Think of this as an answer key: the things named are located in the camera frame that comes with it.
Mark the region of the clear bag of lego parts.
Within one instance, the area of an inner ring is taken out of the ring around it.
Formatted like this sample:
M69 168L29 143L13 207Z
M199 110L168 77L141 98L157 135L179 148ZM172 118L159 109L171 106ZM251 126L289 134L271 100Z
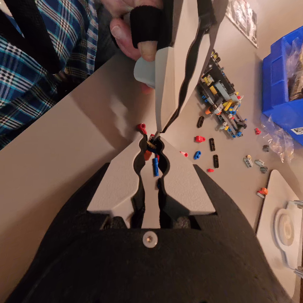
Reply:
M286 72L289 101L303 97L303 46L299 37L286 48Z

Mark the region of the small lego axle assembly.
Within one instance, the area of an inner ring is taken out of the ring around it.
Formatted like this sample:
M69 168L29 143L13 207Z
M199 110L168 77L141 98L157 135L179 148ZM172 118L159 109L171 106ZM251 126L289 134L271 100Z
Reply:
M147 149L144 153L144 159L145 161L148 161L152 157L152 154L157 153L157 146L154 143L154 134L150 134L146 143L147 143Z

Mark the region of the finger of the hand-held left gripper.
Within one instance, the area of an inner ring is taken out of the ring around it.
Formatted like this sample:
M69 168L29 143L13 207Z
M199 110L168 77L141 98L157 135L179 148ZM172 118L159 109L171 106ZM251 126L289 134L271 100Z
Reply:
M157 132L183 110L202 69L199 1L164 1L155 59Z
M177 119L191 96L204 64L210 58L211 22L199 21L191 33L180 25L174 44L174 73L165 77L162 89L162 133Z

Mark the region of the white plastic holder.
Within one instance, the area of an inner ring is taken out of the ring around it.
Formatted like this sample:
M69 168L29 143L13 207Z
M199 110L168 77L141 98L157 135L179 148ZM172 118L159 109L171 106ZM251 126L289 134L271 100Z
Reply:
M290 200L274 219L275 241L287 268L297 272L301 266L302 201Z

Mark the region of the long lego chassis model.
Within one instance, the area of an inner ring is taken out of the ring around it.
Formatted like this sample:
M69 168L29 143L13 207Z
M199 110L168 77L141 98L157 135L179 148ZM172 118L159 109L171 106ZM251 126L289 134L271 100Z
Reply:
M213 49L196 88L201 100L208 104L205 114L218 118L220 130L226 131L232 138L240 138L247 128L247 119L238 113L243 97L226 76L220 61Z

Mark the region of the blue plastic storage bin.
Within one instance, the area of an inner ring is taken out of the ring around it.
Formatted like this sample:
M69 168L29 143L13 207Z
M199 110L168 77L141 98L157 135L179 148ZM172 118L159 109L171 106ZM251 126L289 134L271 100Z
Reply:
M303 145L303 101L289 101L286 71L286 46L298 38L302 46L303 27L283 36L271 45L262 64L262 113Z

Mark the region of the person's left hand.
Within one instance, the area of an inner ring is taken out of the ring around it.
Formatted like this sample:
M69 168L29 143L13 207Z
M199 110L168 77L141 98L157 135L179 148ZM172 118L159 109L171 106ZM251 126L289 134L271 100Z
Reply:
M146 41L138 43L138 49L134 48L131 38L130 26L121 19L121 16L129 13L138 6L153 6L158 9L163 8L160 0L101 0L100 1L112 16L109 28L121 51L133 60L142 57L148 62L155 60L157 52L156 41Z

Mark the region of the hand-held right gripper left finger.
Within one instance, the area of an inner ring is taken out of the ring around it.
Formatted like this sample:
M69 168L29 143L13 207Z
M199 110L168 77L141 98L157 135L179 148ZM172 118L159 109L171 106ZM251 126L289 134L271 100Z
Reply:
M123 218L127 228L142 225L139 213L145 212L145 191L141 170L145 166L146 136L135 140L109 163L87 211Z

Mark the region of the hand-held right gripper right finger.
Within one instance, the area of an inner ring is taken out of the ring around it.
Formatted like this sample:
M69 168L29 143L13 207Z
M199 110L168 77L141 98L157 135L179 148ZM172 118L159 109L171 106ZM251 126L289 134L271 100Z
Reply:
M193 163L167 140L158 137L159 222L162 229L173 228L181 217L215 213L215 208Z

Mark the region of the empty clear plastic bag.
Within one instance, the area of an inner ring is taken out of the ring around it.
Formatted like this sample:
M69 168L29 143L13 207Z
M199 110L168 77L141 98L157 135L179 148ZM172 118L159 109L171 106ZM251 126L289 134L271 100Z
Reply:
M271 116L260 116L261 135L268 143L270 150L279 156L282 163L290 163L294 158L293 138Z

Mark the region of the lego instruction booklet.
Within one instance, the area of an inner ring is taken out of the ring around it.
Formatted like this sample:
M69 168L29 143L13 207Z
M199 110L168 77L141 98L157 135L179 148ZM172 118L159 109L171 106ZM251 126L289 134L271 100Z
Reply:
M229 0L225 16L254 47L258 48L257 14L248 1Z

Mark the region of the blue plaid shirt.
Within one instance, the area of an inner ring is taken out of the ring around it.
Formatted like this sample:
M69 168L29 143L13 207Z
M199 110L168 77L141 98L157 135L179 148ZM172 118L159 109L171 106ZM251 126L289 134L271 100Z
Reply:
M1 36L0 145L3 149L63 97L58 87L77 86L93 74L98 40L94 1L35 1L46 25L62 75Z

